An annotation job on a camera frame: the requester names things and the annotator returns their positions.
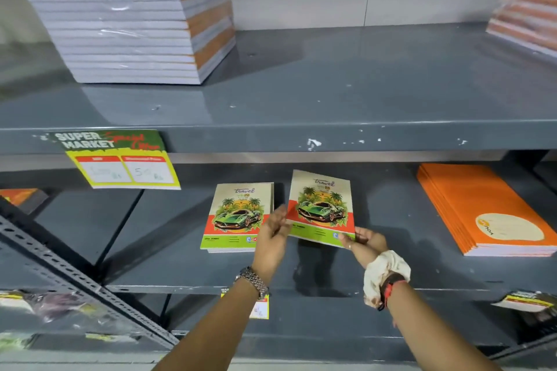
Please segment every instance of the black wristband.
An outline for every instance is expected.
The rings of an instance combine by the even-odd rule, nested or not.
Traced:
[[[379,293],[381,293],[381,305],[379,306],[378,310],[382,311],[385,306],[386,306],[386,299],[385,299],[385,291],[386,288],[388,286],[392,286],[393,284],[395,284],[398,281],[406,281],[406,279],[404,278],[404,276],[402,276],[402,274],[394,272],[391,273],[383,282],[383,284],[381,285],[381,287],[379,288]]]

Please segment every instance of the white scrunchie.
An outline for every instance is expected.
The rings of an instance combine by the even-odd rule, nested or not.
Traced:
[[[406,281],[410,281],[410,266],[394,251],[382,252],[373,262],[370,262],[364,273],[364,302],[366,305],[378,308],[381,303],[380,284],[391,272],[401,274]]]

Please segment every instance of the green sports car illustration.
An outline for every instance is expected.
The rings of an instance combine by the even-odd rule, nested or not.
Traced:
[[[336,219],[346,216],[346,211],[343,207],[324,201],[316,203],[303,201],[298,204],[298,213],[307,220],[324,223],[334,222]]]
[[[224,212],[214,218],[213,224],[222,230],[243,230],[261,219],[261,213],[251,210]]]

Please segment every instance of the hand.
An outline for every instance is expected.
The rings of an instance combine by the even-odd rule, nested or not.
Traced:
[[[286,251],[291,225],[286,223],[286,206],[277,208],[261,226],[257,235],[252,268],[265,285],[269,285]]]
[[[370,262],[373,262],[379,254],[389,250],[385,237],[382,234],[363,227],[356,228],[355,241],[342,233],[339,234],[339,240],[344,248],[352,251],[363,268],[366,268]]]

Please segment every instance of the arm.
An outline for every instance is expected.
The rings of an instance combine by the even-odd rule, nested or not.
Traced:
[[[257,236],[252,268],[269,285],[285,253],[286,207],[275,210]],[[225,371],[236,352],[259,292],[239,279],[203,319],[166,355],[153,371]]]
[[[388,250],[382,234],[361,227],[356,228],[356,241],[344,235],[340,240],[363,268]],[[406,282],[393,286],[387,306],[424,371],[501,370],[447,325]]]

